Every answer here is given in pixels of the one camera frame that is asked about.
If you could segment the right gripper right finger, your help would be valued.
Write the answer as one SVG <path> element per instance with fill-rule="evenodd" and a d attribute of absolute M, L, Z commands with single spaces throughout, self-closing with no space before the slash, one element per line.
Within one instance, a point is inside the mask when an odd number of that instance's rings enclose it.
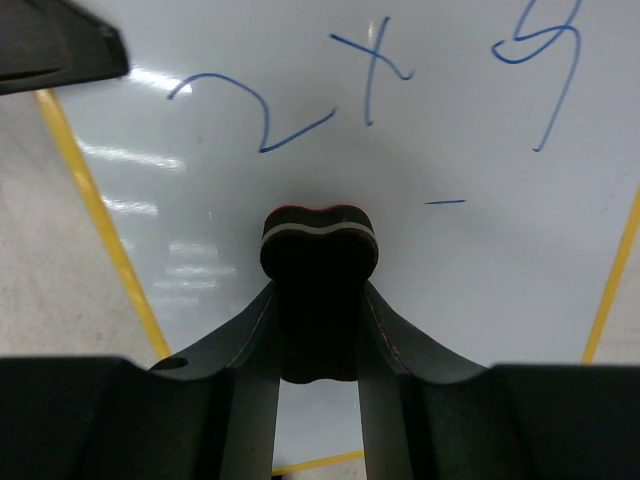
<path fill-rule="evenodd" d="M 360 297 L 358 388 L 371 479 L 635 479 L 633 366 L 483 367 Z"/>

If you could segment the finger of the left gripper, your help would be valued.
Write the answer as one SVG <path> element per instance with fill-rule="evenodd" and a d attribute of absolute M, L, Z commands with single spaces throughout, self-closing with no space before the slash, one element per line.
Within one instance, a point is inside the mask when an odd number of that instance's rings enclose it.
<path fill-rule="evenodd" d="M 73 1 L 1 1 L 1 94 L 119 78 L 120 32 Z"/>

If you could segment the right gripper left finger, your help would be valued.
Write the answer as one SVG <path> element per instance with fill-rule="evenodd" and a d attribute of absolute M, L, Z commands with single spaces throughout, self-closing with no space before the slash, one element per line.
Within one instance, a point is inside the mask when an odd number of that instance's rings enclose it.
<path fill-rule="evenodd" d="M 150 369 L 116 356 L 1 362 L 5 479 L 266 479 L 277 292 Z"/>

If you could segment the black felt eraser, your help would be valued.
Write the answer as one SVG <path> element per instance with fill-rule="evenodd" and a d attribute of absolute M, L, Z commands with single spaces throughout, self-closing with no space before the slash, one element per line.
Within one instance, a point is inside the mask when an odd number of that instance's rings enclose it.
<path fill-rule="evenodd" d="M 359 299 L 378 259 L 372 223 L 356 206 L 286 205 L 266 217 L 260 264 L 278 292 L 283 380 L 356 380 Z"/>

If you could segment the yellow framed whiteboard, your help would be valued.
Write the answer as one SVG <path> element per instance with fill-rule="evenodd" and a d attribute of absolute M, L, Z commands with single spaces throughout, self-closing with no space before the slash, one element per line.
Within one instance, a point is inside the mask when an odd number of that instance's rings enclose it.
<path fill-rule="evenodd" d="M 639 222 L 635 1 L 87 1 L 126 78 L 57 95 L 172 348 L 349 203 L 373 282 L 478 363 L 590 361 Z"/>

